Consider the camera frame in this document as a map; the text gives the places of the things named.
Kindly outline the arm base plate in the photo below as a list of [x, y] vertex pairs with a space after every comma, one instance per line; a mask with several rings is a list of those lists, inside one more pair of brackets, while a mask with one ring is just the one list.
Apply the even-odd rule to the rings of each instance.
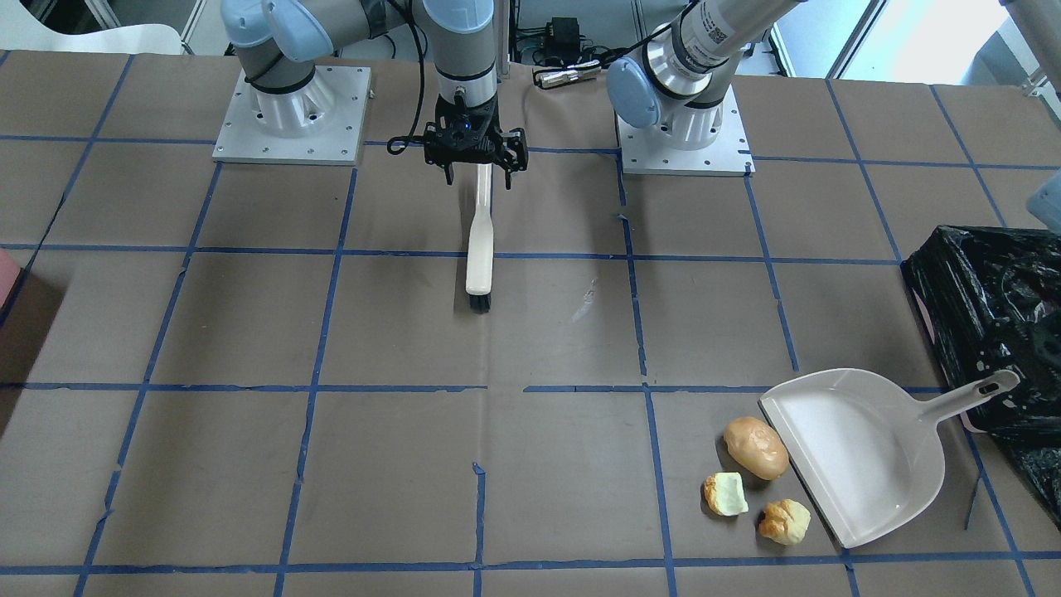
[[212, 157], [220, 163], [356, 166], [371, 68], [318, 66], [300, 90], [266, 94], [238, 80]]
[[607, 83], [623, 170], [636, 175], [750, 177], [755, 173], [731, 80], [719, 103], [660, 94], [640, 71]]

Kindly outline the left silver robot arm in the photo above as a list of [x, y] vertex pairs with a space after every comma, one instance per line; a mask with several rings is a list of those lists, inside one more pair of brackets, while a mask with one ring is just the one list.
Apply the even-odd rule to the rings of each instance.
[[618, 117], [674, 150], [702, 150], [721, 126], [724, 98], [746, 46], [799, 1], [695, 1], [607, 68]]

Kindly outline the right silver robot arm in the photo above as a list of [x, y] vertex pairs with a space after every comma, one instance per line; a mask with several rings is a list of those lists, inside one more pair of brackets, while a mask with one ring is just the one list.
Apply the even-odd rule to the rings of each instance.
[[220, 14], [241, 80], [218, 162], [355, 166], [371, 73], [316, 62], [406, 27], [417, 56], [433, 58], [438, 96], [432, 120], [414, 115], [388, 152], [421, 147], [447, 180], [456, 163], [507, 177], [528, 166], [526, 133], [500, 124], [492, 1], [224, 1]]

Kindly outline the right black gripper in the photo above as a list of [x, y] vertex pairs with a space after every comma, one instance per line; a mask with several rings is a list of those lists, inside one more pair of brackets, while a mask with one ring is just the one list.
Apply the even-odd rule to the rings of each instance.
[[512, 189], [519, 166], [528, 165], [526, 131], [501, 129], [499, 101], [493, 95], [470, 107], [465, 99], [436, 99], [435, 120], [424, 130], [424, 161], [443, 170], [446, 183], [453, 186], [454, 163], [489, 163], [504, 171], [505, 189]]

